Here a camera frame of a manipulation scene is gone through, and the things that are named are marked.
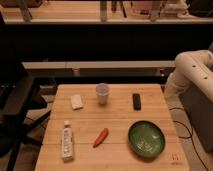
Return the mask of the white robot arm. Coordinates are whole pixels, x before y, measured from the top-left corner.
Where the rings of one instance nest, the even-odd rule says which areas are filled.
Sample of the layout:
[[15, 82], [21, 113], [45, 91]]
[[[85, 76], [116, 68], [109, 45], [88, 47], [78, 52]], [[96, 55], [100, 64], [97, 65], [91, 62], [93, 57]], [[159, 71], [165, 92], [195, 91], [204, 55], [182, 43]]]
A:
[[210, 50], [187, 51], [178, 54], [175, 70], [169, 75], [164, 95], [184, 93], [191, 83], [196, 85], [213, 102], [213, 52]]

